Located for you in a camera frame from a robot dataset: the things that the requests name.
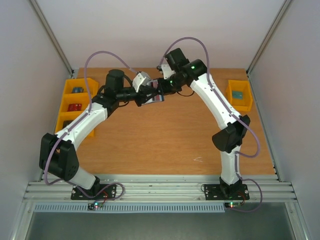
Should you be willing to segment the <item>blue card holder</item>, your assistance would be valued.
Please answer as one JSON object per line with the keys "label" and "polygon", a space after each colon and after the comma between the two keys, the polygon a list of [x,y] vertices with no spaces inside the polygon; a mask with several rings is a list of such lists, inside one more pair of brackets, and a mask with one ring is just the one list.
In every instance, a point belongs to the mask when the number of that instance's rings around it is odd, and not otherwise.
{"label": "blue card holder", "polygon": [[140,87],[144,90],[142,105],[160,103],[165,100],[161,83],[158,79],[150,80],[144,87]]}

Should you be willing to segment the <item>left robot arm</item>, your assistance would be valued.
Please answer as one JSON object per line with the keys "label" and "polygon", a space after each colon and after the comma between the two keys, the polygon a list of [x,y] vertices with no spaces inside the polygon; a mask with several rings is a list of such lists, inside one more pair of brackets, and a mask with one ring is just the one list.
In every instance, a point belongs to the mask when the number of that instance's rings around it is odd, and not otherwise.
{"label": "left robot arm", "polygon": [[83,140],[100,123],[107,120],[121,103],[131,101],[142,106],[156,96],[164,95],[165,79],[150,79],[145,72],[139,72],[124,86],[127,75],[119,69],[108,72],[105,84],[90,98],[88,107],[66,127],[56,134],[45,134],[41,139],[39,166],[47,185],[48,174],[54,175],[79,189],[89,199],[96,199],[104,190],[100,179],[84,170],[77,157],[77,149]]}

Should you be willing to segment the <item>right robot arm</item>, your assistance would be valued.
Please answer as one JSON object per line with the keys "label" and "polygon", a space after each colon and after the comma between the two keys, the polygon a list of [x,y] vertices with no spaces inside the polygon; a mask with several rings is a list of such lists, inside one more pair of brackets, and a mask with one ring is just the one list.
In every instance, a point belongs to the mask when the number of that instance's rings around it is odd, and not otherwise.
{"label": "right robot arm", "polygon": [[220,130],[212,136],[212,142],[221,156],[219,193],[223,199],[231,199],[243,185],[238,158],[247,133],[246,126],[251,120],[232,108],[202,60],[189,61],[180,48],[168,50],[164,58],[168,67],[163,64],[159,66],[163,74],[158,80],[161,93],[169,95],[180,91],[183,86],[190,87],[205,103],[218,124]]}

